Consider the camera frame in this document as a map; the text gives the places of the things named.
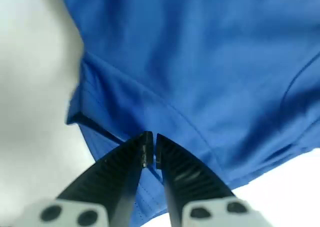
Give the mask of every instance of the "blue shirt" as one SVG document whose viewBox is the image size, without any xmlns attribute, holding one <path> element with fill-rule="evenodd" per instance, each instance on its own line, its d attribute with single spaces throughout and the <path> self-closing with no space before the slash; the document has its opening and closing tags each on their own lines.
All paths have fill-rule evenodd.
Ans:
<svg viewBox="0 0 320 227">
<path fill-rule="evenodd" d="M 64 1 L 84 42 L 67 122 L 96 160 L 153 131 L 233 189 L 320 146 L 319 0 Z M 142 172 L 131 226 L 166 212 L 161 181 Z"/>
</svg>

